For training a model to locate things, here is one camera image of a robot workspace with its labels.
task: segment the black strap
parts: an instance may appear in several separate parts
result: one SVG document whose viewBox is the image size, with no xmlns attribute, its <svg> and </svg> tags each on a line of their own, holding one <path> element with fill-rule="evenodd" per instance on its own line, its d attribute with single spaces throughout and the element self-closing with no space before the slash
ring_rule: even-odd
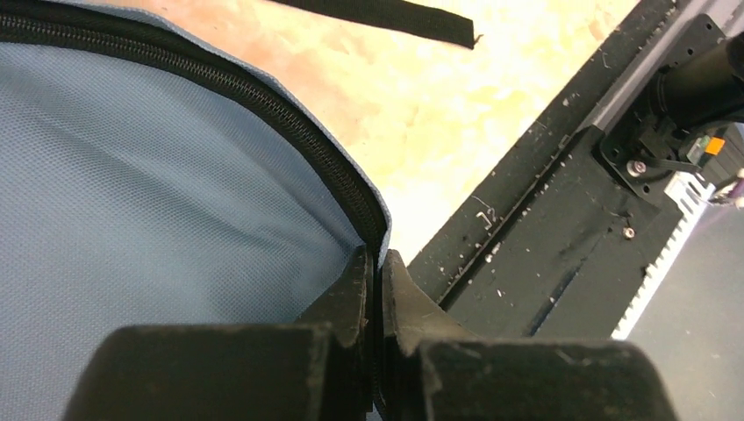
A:
<svg viewBox="0 0 744 421">
<path fill-rule="evenodd" d="M 473 49 L 473 21 L 403 0 L 272 0 L 332 18 L 407 32 Z"/>
</svg>

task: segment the black mounting plate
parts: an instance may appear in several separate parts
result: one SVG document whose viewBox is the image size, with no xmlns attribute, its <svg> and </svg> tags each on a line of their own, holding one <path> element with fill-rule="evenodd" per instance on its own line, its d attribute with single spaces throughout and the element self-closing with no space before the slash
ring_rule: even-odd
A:
<svg viewBox="0 0 744 421">
<path fill-rule="evenodd" d="M 535 176 L 550 166 L 565 140 L 582 128 L 633 61 L 653 48 L 649 40 L 670 28 L 683 9 L 681 0 L 639 1 L 408 265 L 411 277 L 427 295 L 440 301 L 467 266 L 487 255 L 481 248 L 501 229 L 499 221 L 519 207 Z M 570 98 L 568 106 L 563 104 L 566 98 Z M 490 215 L 488 224 L 479 213 Z"/>
<path fill-rule="evenodd" d="M 705 14 L 697 15 L 671 47 L 660 69 L 663 72 L 665 69 L 681 66 L 686 61 L 715 47 L 725 37 L 711 17 Z M 652 80 L 649 86 L 657 80 L 656 78 Z M 658 205 L 664 197 L 664 190 L 674 171 L 647 165 L 646 172 L 639 175 L 633 174 L 631 166 L 633 161 L 640 158 L 639 151 L 642 146 L 655 149 L 657 155 L 670 160 L 669 162 L 677 160 L 678 157 L 674 155 L 674 151 L 660 141 L 662 136 L 666 136 L 664 127 L 660 129 L 662 125 L 668 126 L 669 122 L 656 118 L 649 111 L 646 94 L 641 94 L 615 129 L 600 140 L 595 152 L 597 159 L 607 167 L 611 175 L 638 197 L 653 205 Z M 684 170 L 683 165 L 680 165 L 679 169 Z M 691 164 L 690 169 L 699 170 Z"/>
</svg>

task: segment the orange label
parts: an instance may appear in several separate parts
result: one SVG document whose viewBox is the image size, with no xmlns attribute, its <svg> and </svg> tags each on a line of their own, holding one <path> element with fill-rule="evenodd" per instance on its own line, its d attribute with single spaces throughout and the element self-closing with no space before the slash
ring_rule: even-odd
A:
<svg viewBox="0 0 744 421">
<path fill-rule="evenodd" d="M 720 150 L 723 149 L 723 145 L 726 144 L 726 141 L 721 138 L 711 138 L 711 141 L 708 142 L 708 146 L 705 147 L 705 153 L 709 153 L 711 155 L 718 155 Z"/>
</svg>

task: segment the gray surface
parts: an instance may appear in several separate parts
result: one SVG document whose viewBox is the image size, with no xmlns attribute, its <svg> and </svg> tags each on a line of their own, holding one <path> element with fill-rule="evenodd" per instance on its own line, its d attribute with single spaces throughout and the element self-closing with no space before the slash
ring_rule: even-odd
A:
<svg viewBox="0 0 744 421">
<path fill-rule="evenodd" d="M 290 322 L 362 244 L 234 101 L 52 46 L 0 75 L 0 420 L 56 419 L 121 326 Z"/>
<path fill-rule="evenodd" d="M 628 340 L 662 374 L 679 417 L 744 414 L 744 211 L 709 209 Z"/>
</svg>

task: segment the bag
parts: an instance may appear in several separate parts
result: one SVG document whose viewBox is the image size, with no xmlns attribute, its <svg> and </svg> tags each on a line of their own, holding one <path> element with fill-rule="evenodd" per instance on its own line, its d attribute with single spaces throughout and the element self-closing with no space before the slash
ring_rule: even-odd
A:
<svg viewBox="0 0 744 421">
<path fill-rule="evenodd" d="M 0 419 L 59 417 L 120 326 L 291 322 L 389 226 L 269 75 L 143 11 L 0 2 Z"/>
</svg>

